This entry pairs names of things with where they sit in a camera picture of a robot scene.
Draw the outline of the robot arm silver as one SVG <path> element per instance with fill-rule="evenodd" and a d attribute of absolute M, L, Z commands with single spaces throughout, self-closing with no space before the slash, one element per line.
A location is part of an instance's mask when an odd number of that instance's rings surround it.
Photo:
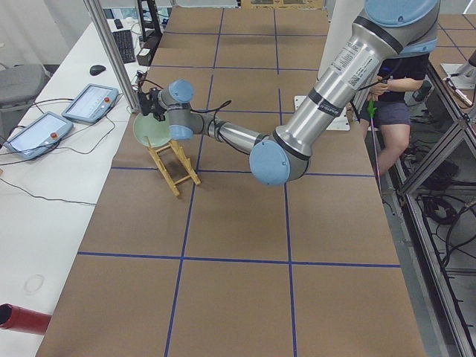
<path fill-rule="evenodd" d="M 315 140 L 358 91 L 366 90 L 384 60 L 428 54 L 437 41 L 439 1 L 366 1 L 352 34 L 290 121 L 264 135 L 190 107 L 193 87 L 177 80 L 151 89 L 152 113 L 166 116 L 173 140 L 207 135 L 249 156 L 253 176 L 282 185 L 308 169 Z"/>

